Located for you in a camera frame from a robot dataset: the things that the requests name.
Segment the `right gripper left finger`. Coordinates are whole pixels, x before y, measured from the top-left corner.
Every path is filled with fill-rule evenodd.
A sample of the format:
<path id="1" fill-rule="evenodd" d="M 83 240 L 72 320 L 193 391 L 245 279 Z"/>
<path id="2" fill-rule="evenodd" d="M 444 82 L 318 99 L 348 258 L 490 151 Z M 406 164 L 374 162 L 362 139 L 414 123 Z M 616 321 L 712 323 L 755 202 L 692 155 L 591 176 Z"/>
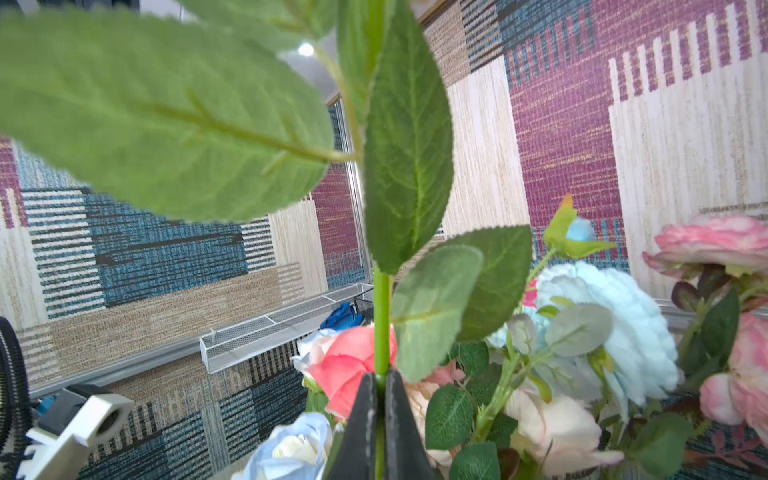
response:
<path id="1" fill-rule="evenodd" d="M 373 480 L 375 478 L 378 388 L 373 373 L 365 374 L 345 432 L 324 473 L 330 480 Z"/>

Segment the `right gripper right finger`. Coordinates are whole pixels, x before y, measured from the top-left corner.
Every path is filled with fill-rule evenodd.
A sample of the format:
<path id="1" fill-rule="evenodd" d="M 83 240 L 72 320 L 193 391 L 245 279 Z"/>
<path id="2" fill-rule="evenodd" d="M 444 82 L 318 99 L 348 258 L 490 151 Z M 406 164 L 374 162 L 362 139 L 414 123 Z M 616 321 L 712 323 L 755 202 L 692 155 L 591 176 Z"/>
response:
<path id="1" fill-rule="evenodd" d="M 385 478 L 434 479 L 402 376 L 390 370 L 384 394 Z"/>

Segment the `blue rose stem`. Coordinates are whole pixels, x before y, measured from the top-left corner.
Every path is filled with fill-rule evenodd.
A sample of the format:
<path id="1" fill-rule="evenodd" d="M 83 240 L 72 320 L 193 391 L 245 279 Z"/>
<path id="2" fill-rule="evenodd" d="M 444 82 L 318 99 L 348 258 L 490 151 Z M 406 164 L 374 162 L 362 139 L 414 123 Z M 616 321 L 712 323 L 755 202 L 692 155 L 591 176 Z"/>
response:
<path id="1" fill-rule="evenodd" d="M 345 331 L 360 326 L 364 321 L 364 315 L 356 310 L 356 307 L 348 302 L 342 302 L 320 325 L 321 329 L 329 329 L 336 332 Z"/>

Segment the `peach peony stem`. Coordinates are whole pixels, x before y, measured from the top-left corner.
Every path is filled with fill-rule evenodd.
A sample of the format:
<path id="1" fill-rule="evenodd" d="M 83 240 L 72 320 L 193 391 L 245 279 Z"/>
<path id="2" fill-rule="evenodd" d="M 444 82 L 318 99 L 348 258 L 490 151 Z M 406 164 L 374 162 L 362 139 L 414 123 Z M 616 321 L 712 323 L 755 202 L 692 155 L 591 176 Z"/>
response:
<path id="1" fill-rule="evenodd" d="M 457 393 L 467 394 L 460 396 L 460 400 L 469 397 L 470 428 L 472 426 L 475 407 L 479 404 L 466 389 L 455 384 L 429 381 L 407 384 L 406 392 L 423 442 L 428 408 L 435 403 L 437 392 L 445 387 L 457 387 L 454 388 Z M 564 476 L 596 467 L 613 466 L 625 459 L 621 451 L 599 449 L 601 428 L 584 405 L 570 397 L 558 396 L 546 402 L 534 391 L 520 389 L 512 394 L 501 413 L 518 422 L 512 433 L 503 434 L 502 443 L 506 441 L 509 445 L 502 445 L 502 448 L 522 447 L 526 454 L 542 466 L 544 475 Z M 457 453 L 451 451 L 456 448 L 427 449 L 430 464 L 433 467 L 450 467 L 457 456 Z"/>

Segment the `light blue peony stem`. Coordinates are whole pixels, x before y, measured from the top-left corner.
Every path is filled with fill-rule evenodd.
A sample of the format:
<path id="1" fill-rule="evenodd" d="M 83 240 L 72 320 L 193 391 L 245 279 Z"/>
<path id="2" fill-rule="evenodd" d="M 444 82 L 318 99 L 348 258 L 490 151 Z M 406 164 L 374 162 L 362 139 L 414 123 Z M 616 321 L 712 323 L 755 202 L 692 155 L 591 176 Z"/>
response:
<path id="1" fill-rule="evenodd" d="M 603 400 L 627 419 L 632 406 L 668 397 L 680 383 L 678 349 L 658 303 L 634 278 L 587 257 L 611 250 L 566 195 L 543 239 L 544 256 L 521 306 L 488 337 L 495 348 L 547 354 L 533 371 L 553 390 L 585 402 Z"/>

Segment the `small white rose stem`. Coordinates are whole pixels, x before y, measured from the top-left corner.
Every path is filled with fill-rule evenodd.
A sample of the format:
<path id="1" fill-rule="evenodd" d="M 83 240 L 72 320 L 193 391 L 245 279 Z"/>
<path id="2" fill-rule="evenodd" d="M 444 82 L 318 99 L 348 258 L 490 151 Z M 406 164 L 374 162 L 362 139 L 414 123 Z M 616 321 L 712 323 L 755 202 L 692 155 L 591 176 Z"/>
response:
<path id="1" fill-rule="evenodd" d="M 406 1 L 189 1 L 193 23 L 125 9 L 1 17 L 1 131 L 95 190 L 173 219 L 244 222 L 304 198 L 335 163 L 361 167 L 374 266 L 375 478 L 384 394 L 429 376 L 521 304 L 526 225 L 435 248 L 454 180 L 446 88 Z M 445 387 L 427 449 L 454 479 L 515 474 L 488 437 L 522 382 L 509 354 L 492 399 Z"/>

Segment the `large pink rose stem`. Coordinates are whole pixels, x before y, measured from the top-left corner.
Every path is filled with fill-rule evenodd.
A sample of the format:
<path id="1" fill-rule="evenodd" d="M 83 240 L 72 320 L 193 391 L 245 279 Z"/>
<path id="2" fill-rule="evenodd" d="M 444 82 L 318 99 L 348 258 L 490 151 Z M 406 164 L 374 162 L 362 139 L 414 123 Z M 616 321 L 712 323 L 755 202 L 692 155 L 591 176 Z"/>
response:
<path id="1" fill-rule="evenodd" d="M 375 330 L 358 326 L 337 332 L 322 329 L 298 342 L 294 368 L 303 375 L 303 384 L 321 392 L 327 403 L 320 409 L 332 419 L 348 419 L 362 377 L 375 371 Z M 436 368 L 416 384 L 407 384 L 406 393 L 417 426 L 426 424 L 429 402 L 436 391 L 466 379 L 466 374 L 452 360 Z"/>

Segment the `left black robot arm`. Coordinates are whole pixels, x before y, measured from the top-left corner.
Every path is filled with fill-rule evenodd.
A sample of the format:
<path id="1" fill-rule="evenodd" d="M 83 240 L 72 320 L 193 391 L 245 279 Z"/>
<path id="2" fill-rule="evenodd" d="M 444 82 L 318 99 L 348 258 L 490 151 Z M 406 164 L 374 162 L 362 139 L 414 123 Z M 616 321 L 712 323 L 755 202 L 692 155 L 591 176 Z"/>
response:
<path id="1" fill-rule="evenodd" d="M 33 426 L 27 371 L 11 323 L 1 318 L 1 478 L 16 479 Z"/>

